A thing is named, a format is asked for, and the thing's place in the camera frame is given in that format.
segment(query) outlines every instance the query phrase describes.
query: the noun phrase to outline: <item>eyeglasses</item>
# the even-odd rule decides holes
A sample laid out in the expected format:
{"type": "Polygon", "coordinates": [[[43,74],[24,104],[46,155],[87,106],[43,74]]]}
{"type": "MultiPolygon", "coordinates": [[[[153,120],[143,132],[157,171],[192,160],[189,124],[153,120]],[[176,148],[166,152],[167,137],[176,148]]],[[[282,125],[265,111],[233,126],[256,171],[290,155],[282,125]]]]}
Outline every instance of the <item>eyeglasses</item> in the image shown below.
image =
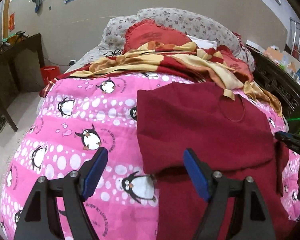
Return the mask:
{"type": "Polygon", "coordinates": [[[121,54],[121,51],[119,49],[116,49],[114,52],[113,51],[108,51],[107,53],[104,53],[105,57],[113,57],[113,56],[118,56],[121,54]]]}

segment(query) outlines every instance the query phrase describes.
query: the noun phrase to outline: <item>maroon sweater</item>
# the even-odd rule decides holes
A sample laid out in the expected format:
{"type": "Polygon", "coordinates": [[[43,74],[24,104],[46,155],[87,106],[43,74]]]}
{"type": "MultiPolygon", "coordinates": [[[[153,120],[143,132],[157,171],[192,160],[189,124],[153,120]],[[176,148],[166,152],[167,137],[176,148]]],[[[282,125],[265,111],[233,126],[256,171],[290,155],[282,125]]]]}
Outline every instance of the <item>maroon sweater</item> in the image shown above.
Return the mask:
{"type": "MultiPolygon", "coordinates": [[[[156,90],[139,90],[137,136],[144,172],[155,173],[158,179],[157,240],[192,239],[207,206],[183,168],[183,151],[189,147],[228,178],[252,176],[268,206],[277,239],[290,232],[292,224],[279,193],[289,151],[275,147],[265,114],[244,98],[236,96],[232,101],[212,82],[174,82],[156,90]]],[[[218,239],[226,237],[233,202],[228,201],[218,239]]]]}

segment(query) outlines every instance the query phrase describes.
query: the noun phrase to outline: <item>tile floor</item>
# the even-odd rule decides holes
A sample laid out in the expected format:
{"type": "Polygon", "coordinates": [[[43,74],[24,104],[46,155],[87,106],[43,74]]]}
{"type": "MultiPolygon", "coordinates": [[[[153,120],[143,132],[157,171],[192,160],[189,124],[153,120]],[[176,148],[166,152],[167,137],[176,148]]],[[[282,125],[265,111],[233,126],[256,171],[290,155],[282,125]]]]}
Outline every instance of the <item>tile floor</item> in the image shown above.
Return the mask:
{"type": "MultiPolygon", "coordinates": [[[[10,155],[14,154],[18,147],[18,141],[34,123],[39,101],[38,92],[21,93],[8,108],[8,112],[16,123],[18,131],[15,133],[10,125],[7,124],[2,133],[0,133],[0,195],[1,179],[7,169],[7,165],[9,165],[10,155]]],[[[0,235],[5,239],[1,227],[0,235]]]]}

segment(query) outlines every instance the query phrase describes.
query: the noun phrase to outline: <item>dark wooden desk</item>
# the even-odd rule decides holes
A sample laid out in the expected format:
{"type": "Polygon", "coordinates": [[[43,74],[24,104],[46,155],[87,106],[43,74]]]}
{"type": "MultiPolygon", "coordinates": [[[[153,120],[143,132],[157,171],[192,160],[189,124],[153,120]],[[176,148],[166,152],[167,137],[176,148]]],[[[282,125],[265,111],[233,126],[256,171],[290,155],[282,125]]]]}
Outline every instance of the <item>dark wooden desk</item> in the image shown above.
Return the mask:
{"type": "MultiPolygon", "coordinates": [[[[41,34],[38,33],[36,35],[30,36],[29,38],[7,48],[5,51],[0,53],[0,66],[3,64],[8,64],[9,70],[11,72],[13,81],[17,87],[18,93],[21,91],[20,80],[18,78],[18,74],[16,71],[16,66],[14,63],[15,57],[25,49],[29,49],[32,52],[37,52],[39,58],[40,68],[44,67],[44,58],[42,52],[42,44],[41,44],[41,34]]],[[[10,124],[11,128],[16,132],[18,130],[16,124],[12,120],[9,115],[6,107],[4,106],[2,100],[0,99],[0,114],[4,115],[10,124]]]]}
{"type": "MultiPolygon", "coordinates": [[[[282,113],[286,119],[300,117],[300,85],[272,60],[254,48],[249,46],[247,48],[256,62],[254,80],[280,100],[282,113]]],[[[289,132],[300,132],[300,120],[288,121],[288,125],[289,132]]]]}

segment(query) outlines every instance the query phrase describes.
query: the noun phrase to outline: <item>metal screw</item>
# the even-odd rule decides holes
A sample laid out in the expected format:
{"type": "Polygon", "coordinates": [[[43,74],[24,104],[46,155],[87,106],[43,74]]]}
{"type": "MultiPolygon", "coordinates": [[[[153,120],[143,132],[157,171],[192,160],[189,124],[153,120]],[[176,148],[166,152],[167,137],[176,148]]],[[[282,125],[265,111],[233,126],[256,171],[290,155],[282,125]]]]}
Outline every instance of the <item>metal screw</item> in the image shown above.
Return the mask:
{"type": "Polygon", "coordinates": [[[246,180],[247,180],[247,182],[250,182],[250,183],[254,182],[253,177],[251,177],[251,176],[248,176],[246,178],[246,180]]]}
{"type": "Polygon", "coordinates": [[[70,177],[71,178],[75,178],[76,176],[78,176],[79,172],[78,171],[71,171],[70,172],[70,177]]]}
{"type": "Polygon", "coordinates": [[[41,177],[38,178],[38,182],[39,182],[39,183],[42,183],[42,182],[44,182],[45,180],[46,180],[46,177],[45,177],[45,176],[41,176],[41,177]]]}
{"type": "Polygon", "coordinates": [[[215,178],[221,178],[221,177],[222,177],[222,173],[221,173],[220,171],[215,171],[215,172],[213,173],[213,176],[214,176],[215,178]]]}

